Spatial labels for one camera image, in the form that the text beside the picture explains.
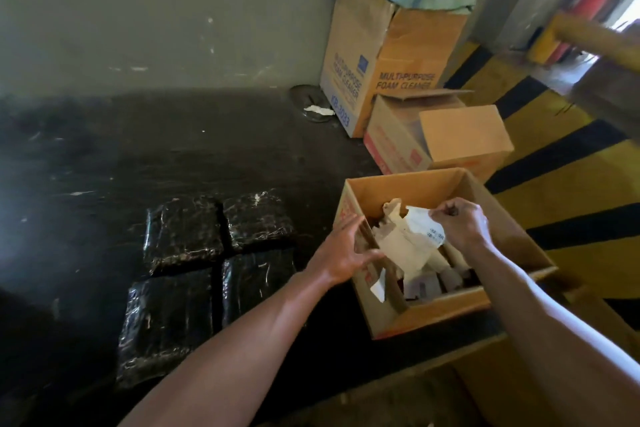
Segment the person's left hand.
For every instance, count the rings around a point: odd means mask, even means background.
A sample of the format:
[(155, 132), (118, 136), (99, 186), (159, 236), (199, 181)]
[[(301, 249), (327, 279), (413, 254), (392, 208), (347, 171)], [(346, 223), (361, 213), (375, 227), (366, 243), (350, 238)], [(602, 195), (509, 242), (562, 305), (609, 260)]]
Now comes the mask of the person's left hand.
[(354, 267), (354, 254), (359, 253), (355, 249), (355, 238), (364, 220), (364, 216), (354, 213), (346, 216), (333, 227), (309, 260), (305, 270), (325, 289), (350, 280), (356, 271), (363, 269)]

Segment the beige torn cardboard scrap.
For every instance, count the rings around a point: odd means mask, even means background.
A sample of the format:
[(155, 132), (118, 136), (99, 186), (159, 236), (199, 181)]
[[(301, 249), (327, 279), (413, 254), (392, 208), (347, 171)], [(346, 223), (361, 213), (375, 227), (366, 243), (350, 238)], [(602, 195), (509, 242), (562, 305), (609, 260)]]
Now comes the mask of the beige torn cardboard scrap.
[(404, 274), (420, 269), (438, 248), (431, 246), (426, 237), (409, 231), (404, 221), (405, 215), (401, 215), (402, 206), (399, 197), (385, 203), (382, 207), (383, 217), (373, 227), (372, 235), (380, 250), (402, 270), (404, 277)]

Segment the small cardboard box red print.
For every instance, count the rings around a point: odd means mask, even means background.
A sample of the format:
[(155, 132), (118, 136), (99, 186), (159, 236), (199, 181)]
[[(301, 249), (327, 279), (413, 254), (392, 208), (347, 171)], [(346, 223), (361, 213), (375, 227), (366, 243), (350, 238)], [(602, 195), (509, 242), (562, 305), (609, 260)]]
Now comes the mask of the small cardboard box red print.
[(466, 106), (463, 90), (380, 92), (364, 145), (383, 174), (462, 167), (485, 183), (514, 152), (496, 105)]

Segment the person's right forearm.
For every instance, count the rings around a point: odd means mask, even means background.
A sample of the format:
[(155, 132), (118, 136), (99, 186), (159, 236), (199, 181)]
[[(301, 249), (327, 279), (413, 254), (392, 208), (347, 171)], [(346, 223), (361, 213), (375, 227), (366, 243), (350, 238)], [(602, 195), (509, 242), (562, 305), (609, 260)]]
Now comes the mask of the person's right forearm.
[(480, 237), (464, 257), (545, 397), (571, 427), (640, 427), (640, 364)]

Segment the open brown cardboard box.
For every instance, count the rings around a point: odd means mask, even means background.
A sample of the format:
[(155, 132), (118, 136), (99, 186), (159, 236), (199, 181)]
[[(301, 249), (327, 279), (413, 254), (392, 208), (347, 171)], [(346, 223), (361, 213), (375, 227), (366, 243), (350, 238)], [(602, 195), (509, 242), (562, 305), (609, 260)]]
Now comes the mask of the open brown cardboard box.
[[(452, 197), (478, 204), (488, 219), (493, 243), (538, 282), (557, 267), (524, 229), (502, 208), (484, 185), (466, 169), (440, 169), (349, 178), (340, 196), (335, 220), (349, 214), (381, 218), (383, 205), (399, 197), (402, 203), (429, 208)], [(387, 269), (387, 298), (380, 303), (370, 291)], [(490, 300), (482, 286), (448, 293), (428, 302), (407, 302), (397, 284), (389, 260), (372, 262), (351, 280), (371, 338), (385, 339), (418, 328), (487, 309)]]

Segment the cardboard divider pieces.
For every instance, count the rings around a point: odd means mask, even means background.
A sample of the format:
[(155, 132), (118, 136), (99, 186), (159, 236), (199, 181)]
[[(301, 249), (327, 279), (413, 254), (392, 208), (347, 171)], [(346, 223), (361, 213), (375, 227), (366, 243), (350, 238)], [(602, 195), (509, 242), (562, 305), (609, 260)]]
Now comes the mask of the cardboard divider pieces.
[(449, 241), (434, 250), (417, 271), (404, 274), (403, 296), (407, 302), (428, 302), (458, 292), (470, 283), (472, 268)]

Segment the tall cardboard box blue print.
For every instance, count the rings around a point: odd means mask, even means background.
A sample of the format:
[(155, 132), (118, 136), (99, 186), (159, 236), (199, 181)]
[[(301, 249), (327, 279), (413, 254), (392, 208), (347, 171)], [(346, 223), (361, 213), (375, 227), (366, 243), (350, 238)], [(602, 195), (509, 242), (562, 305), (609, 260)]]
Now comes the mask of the tall cardboard box blue print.
[(364, 136), (377, 94), (436, 88), (469, 13), (335, 1), (319, 85), (350, 138)]

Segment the small white paper scrap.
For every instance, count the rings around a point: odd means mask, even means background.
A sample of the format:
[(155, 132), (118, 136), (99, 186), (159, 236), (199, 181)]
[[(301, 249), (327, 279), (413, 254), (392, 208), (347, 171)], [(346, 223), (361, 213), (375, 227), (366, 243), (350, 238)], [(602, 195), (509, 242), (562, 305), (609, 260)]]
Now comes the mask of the small white paper scrap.
[(387, 298), (387, 269), (383, 268), (380, 271), (379, 278), (370, 286), (370, 291), (374, 297), (380, 302), (384, 303)]

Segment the person's left forearm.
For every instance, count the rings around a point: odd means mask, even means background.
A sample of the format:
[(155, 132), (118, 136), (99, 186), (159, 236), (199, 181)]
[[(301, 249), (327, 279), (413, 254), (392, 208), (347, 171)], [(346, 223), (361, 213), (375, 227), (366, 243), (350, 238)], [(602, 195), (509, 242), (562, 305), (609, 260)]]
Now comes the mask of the person's left forearm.
[(304, 270), (191, 353), (118, 427), (248, 427), (310, 313), (332, 286)]

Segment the person's right hand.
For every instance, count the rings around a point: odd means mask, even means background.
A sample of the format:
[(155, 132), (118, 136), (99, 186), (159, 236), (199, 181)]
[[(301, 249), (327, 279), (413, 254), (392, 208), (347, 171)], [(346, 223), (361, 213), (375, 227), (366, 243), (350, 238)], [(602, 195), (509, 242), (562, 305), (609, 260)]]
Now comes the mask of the person's right hand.
[(461, 198), (459, 216), (442, 226), (446, 241), (466, 258), (495, 248), (483, 209), (471, 201)]

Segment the white paper label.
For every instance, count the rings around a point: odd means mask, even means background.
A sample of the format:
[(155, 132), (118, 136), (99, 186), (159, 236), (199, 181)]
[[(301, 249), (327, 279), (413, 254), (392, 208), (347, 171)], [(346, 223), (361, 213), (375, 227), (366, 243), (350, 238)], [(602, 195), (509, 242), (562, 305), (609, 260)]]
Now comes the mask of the white paper label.
[(406, 210), (404, 221), (410, 232), (426, 237), (431, 246), (435, 248), (439, 248), (445, 243), (444, 228), (431, 217), (431, 210), (410, 205), (406, 207)]

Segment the yellow metal railing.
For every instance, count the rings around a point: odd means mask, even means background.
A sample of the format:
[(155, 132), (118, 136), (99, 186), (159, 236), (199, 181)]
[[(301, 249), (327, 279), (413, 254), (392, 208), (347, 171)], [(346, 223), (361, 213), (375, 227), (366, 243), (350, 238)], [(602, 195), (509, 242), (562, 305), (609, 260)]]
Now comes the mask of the yellow metal railing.
[(528, 61), (545, 65), (561, 44), (608, 59), (640, 74), (640, 36), (617, 32), (592, 20), (558, 11), (526, 53)]

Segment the black plastic-wrapped package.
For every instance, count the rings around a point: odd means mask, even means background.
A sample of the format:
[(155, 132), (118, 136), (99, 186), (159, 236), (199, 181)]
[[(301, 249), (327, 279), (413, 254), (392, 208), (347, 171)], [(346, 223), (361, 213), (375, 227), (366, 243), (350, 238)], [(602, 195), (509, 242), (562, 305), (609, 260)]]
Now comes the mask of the black plastic-wrapped package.
[(212, 337), (211, 269), (134, 282), (118, 339), (116, 387), (169, 375)]
[(151, 276), (194, 261), (216, 261), (224, 251), (214, 197), (173, 198), (147, 209), (143, 261)]
[(222, 317), (226, 328), (279, 291), (296, 273), (293, 248), (233, 256), (221, 269)]
[(221, 206), (230, 244), (237, 253), (295, 236), (292, 219), (273, 188), (228, 197)]

